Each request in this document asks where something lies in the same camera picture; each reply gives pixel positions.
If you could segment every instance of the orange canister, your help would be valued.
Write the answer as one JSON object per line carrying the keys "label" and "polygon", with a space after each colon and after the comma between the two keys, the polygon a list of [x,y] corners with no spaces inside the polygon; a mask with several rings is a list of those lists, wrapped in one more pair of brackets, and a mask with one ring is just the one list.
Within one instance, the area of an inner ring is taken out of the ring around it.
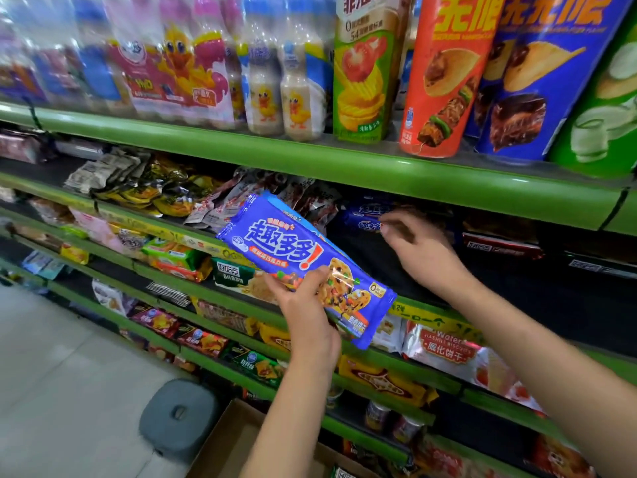
{"label": "orange canister", "polygon": [[400,144],[425,157],[458,151],[505,0],[423,0]]}

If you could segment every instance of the floor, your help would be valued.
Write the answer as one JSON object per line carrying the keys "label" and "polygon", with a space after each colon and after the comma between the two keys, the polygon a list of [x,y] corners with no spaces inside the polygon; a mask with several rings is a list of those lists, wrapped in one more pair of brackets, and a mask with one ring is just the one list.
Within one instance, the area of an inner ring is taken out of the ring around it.
{"label": "floor", "polygon": [[0,286],[0,477],[182,478],[138,434],[183,373],[19,287]]}

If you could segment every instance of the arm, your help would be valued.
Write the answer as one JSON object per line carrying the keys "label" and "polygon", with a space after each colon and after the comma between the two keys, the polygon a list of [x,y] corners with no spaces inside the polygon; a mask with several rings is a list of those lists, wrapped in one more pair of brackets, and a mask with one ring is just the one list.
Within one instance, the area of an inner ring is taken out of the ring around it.
{"label": "arm", "polygon": [[[316,297],[328,268],[308,272],[295,293],[265,275],[287,321],[292,358],[242,478],[307,476],[314,456],[332,374],[341,352],[338,331],[329,325]],[[263,463],[276,466],[264,467]]]}
{"label": "arm", "polygon": [[383,237],[405,270],[482,330],[599,474],[634,476],[637,387],[487,289],[433,225],[407,211],[388,213],[382,222]]}

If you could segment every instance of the purple snack wrapper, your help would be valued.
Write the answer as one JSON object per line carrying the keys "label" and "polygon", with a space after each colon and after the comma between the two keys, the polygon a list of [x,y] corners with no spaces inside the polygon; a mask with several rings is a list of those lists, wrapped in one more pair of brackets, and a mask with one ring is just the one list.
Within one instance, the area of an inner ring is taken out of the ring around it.
{"label": "purple snack wrapper", "polygon": [[330,274],[318,296],[330,318],[367,349],[396,293],[372,279],[296,211],[265,192],[251,194],[217,238],[296,290],[321,265]]}

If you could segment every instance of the person's left hand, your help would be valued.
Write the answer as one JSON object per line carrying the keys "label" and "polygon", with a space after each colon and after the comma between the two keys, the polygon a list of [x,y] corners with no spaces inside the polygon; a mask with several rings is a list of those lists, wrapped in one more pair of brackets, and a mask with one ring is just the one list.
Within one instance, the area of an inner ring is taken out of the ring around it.
{"label": "person's left hand", "polygon": [[287,321],[292,342],[291,362],[302,362],[313,372],[318,367],[331,374],[341,354],[341,337],[329,324],[316,295],[328,273],[329,267],[325,265],[307,272],[296,292],[288,290],[270,274],[264,278]]}

